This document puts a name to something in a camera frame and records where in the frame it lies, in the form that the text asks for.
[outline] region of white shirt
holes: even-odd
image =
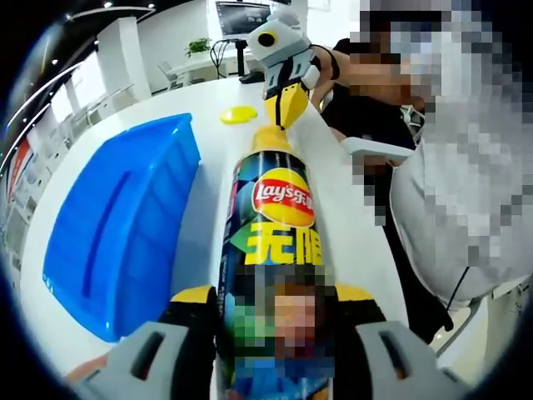
[[[391,185],[399,236],[422,284],[448,303],[470,267],[452,307],[533,273],[533,129],[520,88],[490,54],[463,53],[458,37],[439,36],[435,113]]]

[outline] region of desk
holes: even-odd
[[[244,52],[244,61],[248,62],[251,60],[255,60],[251,52]],[[228,50],[224,53],[224,59],[221,65],[221,68],[224,68],[229,63],[236,63],[237,62],[237,50]],[[175,73],[176,75],[181,75],[183,73],[191,73],[193,71],[197,71],[201,68],[206,67],[215,67],[213,65],[213,62],[211,60],[211,57],[209,56],[209,52],[201,53],[201,54],[195,54],[191,58],[187,58],[187,63],[180,65],[178,67],[173,68],[171,71],[169,71],[169,74]]]
[[[43,355],[63,375],[112,346],[80,326],[48,292],[42,265],[56,216],[68,191],[94,152],[109,138],[149,120],[192,113],[202,164],[192,187],[177,244],[172,292],[217,285],[222,237],[232,188],[232,170],[250,148],[267,115],[262,84],[236,78],[166,92],[118,112],[91,127],[52,175],[27,233],[22,253],[21,303],[29,331]],[[224,109],[249,104],[258,117],[244,125],[223,125]],[[315,194],[323,252],[338,281],[374,294],[386,317],[407,322],[400,281],[385,234],[374,225],[373,207],[363,203],[363,186],[352,184],[351,165],[313,106],[291,129],[295,150],[307,161]]]

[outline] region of green plant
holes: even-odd
[[[190,57],[194,53],[203,53],[208,51],[211,47],[209,42],[211,39],[204,37],[202,39],[193,40],[189,43],[189,47],[186,48],[187,52],[185,53],[187,57]]]

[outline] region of black cable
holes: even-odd
[[[224,53],[226,52],[226,48],[230,43],[232,43],[231,39],[217,40],[209,51],[211,61],[217,69],[217,79],[219,79],[220,77],[226,78],[226,76],[220,72],[220,66],[222,65],[222,61],[224,60]]]
[[[450,309],[451,302],[453,302],[453,299],[456,296],[457,290],[459,289],[459,286],[462,284],[463,279],[465,279],[465,275],[469,269],[470,269],[470,266],[465,268],[465,271],[461,275],[461,279],[459,279],[459,282],[457,283],[456,288],[453,289],[453,293],[451,294],[450,301],[448,302],[448,305],[446,306],[446,312],[448,312],[448,310]]]

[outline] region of lay's logo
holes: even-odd
[[[275,168],[253,188],[253,209],[277,223],[308,228],[315,222],[311,191],[306,181],[287,168]]]

